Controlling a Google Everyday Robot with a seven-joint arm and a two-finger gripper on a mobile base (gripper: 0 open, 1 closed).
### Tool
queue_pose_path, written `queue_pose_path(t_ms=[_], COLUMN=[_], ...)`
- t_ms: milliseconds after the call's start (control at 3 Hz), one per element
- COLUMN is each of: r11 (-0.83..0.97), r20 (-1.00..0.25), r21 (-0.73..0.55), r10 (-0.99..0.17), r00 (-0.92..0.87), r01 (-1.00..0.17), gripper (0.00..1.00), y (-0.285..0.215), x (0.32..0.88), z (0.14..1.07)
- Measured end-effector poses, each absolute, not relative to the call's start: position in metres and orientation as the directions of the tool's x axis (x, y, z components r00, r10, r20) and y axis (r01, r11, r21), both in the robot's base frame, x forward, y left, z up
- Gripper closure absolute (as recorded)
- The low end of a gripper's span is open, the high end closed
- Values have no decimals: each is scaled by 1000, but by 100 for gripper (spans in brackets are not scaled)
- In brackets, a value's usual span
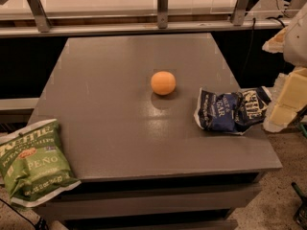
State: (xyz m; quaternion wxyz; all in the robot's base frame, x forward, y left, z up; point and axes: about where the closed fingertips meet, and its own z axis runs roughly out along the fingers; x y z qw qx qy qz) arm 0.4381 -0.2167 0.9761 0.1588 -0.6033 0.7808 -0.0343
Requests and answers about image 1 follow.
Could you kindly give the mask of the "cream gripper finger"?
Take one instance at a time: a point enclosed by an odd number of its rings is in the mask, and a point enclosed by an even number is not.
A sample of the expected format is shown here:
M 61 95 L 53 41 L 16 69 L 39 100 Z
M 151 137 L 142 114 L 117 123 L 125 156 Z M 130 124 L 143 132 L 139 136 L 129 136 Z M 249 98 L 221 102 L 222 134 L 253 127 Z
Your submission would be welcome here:
M 280 30 L 275 36 L 264 43 L 262 50 L 272 54 L 283 53 L 286 32 L 287 27 Z
M 290 74 L 279 74 L 271 90 L 264 130 L 280 132 L 307 106 L 307 68 L 296 67 Z

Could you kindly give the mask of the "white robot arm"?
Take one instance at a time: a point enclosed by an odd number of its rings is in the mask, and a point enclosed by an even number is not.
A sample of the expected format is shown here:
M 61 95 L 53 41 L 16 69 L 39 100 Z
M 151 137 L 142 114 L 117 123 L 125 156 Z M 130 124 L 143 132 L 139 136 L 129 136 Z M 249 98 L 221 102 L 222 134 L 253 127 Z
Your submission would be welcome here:
M 307 106 L 307 5 L 288 26 L 266 41 L 262 49 L 272 54 L 282 53 L 284 60 L 295 67 L 288 75 L 279 74 L 270 90 L 272 101 L 263 128 L 279 132 Z

